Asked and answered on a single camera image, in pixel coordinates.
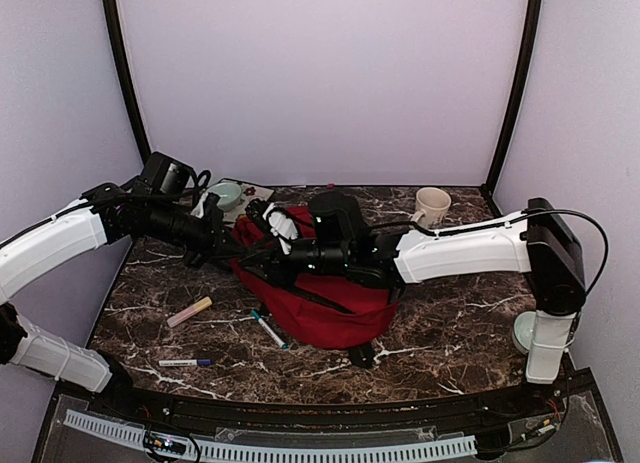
mug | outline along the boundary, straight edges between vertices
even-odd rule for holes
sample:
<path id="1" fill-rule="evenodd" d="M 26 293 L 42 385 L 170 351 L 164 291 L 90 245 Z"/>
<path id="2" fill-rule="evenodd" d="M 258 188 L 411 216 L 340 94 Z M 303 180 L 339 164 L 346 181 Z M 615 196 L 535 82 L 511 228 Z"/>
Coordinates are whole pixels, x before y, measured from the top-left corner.
<path id="1" fill-rule="evenodd" d="M 416 212 L 411 217 L 423 228 L 431 228 L 442 223 L 449 207 L 451 197 L 440 188 L 420 188 L 416 193 Z"/>

red bag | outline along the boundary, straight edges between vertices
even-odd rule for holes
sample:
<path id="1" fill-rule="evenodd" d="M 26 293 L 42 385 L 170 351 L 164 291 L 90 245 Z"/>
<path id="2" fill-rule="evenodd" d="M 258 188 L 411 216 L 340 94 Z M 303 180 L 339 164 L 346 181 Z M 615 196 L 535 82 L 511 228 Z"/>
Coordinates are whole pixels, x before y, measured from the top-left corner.
<path id="1" fill-rule="evenodd" d="M 288 208 L 288 212 L 302 221 L 311 222 L 306 206 Z M 299 229 L 304 238 L 315 236 L 310 227 L 301 225 Z M 248 218 L 237 221 L 233 234 L 245 246 L 264 237 Z M 398 307 L 397 301 L 389 301 L 389 290 L 364 288 L 343 277 L 310 274 L 298 276 L 298 288 L 338 303 L 353 312 L 346 314 L 293 294 L 287 289 L 275 288 L 241 269 L 237 260 L 231 266 L 240 281 L 264 303 L 283 330 L 297 340 L 317 348 L 350 349 L 368 343 L 387 330 Z"/>

wall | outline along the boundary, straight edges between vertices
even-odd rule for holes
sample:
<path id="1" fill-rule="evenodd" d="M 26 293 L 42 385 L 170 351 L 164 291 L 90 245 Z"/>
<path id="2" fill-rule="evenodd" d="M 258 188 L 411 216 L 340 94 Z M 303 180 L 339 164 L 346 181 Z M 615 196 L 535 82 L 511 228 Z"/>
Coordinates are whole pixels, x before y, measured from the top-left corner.
<path id="1" fill-rule="evenodd" d="M 0 239 L 140 170 L 101 5 L 0 0 Z M 54 270 L 18 294 L 16 307 L 84 344 L 126 248 Z M 0 367 L 2 461 L 30 460 L 52 389 L 40 375 Z"/>
<path id="2" fill-rule="evenodd" d="M 591 366 L 627 461 L 640 461 L 640 0 L 544 0 L 528 87 L 496 199 L 532 196 L 584 211 L 611 257 L 572 348 Z M 588 275 L 598 234 L 577 221 Z"/>
<path id="3" fill-rule="evenodd" d="M 527 0 L 120 0 L 154 149 L 263 184 L 484 182 Z"/>

red fabric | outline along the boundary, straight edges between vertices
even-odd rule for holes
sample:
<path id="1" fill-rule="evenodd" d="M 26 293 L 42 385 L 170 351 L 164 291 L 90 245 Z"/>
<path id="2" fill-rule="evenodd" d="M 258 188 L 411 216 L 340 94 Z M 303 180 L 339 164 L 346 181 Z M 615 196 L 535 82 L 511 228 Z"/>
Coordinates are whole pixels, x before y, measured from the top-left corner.
<path id="1" fill-rule="evenodd" d="M 311 222 L 307 207 L 288 208 L 303 221 Z M 312 228 L 299 225 L 302 236 L 312 238 Z M 233 230 L 246 246 L 264 235 L 248 218 L 238 220 Z M 384 333 L 393 319 L 398 303 L 388 304 L 388 290 L 372 290 L 342 277 L 301 274 L 296 286 L 323 296 L 353 311 L 349 315 L 313 301 L 274 288 L 257 276 L 243 271 L 237 261 L 231 264 L 236 276 L 263 302 L 278 324 L 291 336 L 309 345 L 325 349 L 358 346 Z"/>

dark marble surface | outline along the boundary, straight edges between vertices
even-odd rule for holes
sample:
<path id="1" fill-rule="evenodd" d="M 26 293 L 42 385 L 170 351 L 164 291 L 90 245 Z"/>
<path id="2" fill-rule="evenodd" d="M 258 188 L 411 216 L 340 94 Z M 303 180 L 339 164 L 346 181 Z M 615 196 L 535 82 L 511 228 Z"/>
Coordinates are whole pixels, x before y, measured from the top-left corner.
<path id="1" fill-rule="evenodd" d="M 273 201 L 307 201 L 324 188 L 278 189 Z M 343 188 L 369 223 L 406 219 L 416 188 Z M 491 218 L 474 188 L 450 188 L 445 226 Z M 521 382 L 525 358 L 511 342 L 515 317 L 534 308 L 524 278 L 485 273 L 409 285 L 389 330 L 374 342 L 376 365 L 353 367 L 343 351 L 291 338 L 283 351 L 250 316 L 258 301 L 232 274 L 182 266 L 180 250 L 142 239 L 97 323 L 91 348 L 125 365 L 136 386 L 255 403 L 407 401 L 476 393 Z M 170 329 L 167 317 L 204 296 L 214 304 Z M 268 318 L 269 324 L 277 328 Z M 210 357 L 208 368 L 162 368 L 160 359 Z"/>

